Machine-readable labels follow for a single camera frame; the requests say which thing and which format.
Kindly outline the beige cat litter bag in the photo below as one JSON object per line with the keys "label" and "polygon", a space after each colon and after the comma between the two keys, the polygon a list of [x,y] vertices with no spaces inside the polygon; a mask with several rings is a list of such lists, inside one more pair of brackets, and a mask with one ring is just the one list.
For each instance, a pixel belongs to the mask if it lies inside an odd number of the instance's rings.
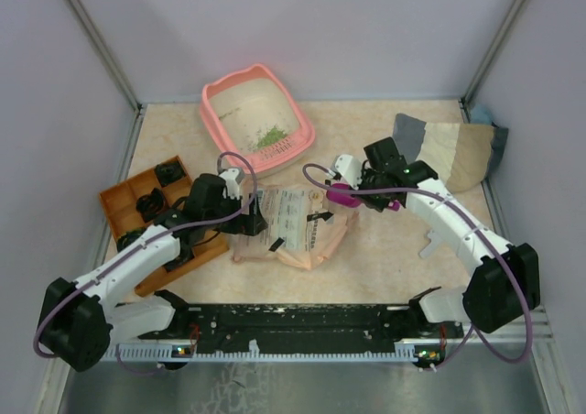
{"label": "beige cat litter bag", "polygon": [[359,217],[311,185],[261,185],[257,202],[267,228],[234,240],[235,262],[275,260],[312,270],[333,256]]}

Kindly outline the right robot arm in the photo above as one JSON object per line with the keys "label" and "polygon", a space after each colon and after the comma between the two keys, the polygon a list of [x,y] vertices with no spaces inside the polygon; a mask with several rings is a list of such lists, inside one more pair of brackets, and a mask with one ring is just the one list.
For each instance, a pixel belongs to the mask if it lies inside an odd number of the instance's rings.
{"label": "right robot arm", "polygon": [[432,289],[416,296],[408,317],[417,335],[433,334],[444,321],[469,322],[492,333],[540,303],[536,250],[513,245],[495,234],[457,202],[426,162],[407,162],[394,140],[364,147],[360,199],[381,212],[399,202],[428,224],[470,275],[467,286]]}

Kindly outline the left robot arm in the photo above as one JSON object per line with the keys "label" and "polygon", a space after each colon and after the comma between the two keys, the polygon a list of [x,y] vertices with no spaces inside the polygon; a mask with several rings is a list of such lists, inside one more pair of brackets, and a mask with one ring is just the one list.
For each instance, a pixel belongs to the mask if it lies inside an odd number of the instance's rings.
{"label": "left robot arm", "polygon": [[181,209],[160,214],[115,257],[73,281],[57,278],[48,285],[33,337],[35,353],[83,372],[111,347],[143,334],[184,335],[190,315],[172,293],[154,292],[131,304],[122,299],[158,268],[177,265],[207,232],[254,236],[266,227],[256,193],[244,191],[242,169],[201,174]]}

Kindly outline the purple plastic scoop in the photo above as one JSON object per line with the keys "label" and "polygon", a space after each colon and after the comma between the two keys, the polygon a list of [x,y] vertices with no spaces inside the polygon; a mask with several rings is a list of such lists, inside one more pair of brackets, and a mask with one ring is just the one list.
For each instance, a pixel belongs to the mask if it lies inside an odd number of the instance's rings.
{"label": "purple plastic scoop", "polygon": [[402,207],[399,200],[390,193],[382,193],[381,190],[368,186],[354,190],[348,184],[334,183],[326,190],[326,197],[329,201],[348,208],[363,205],[377,212],[399,211]]}

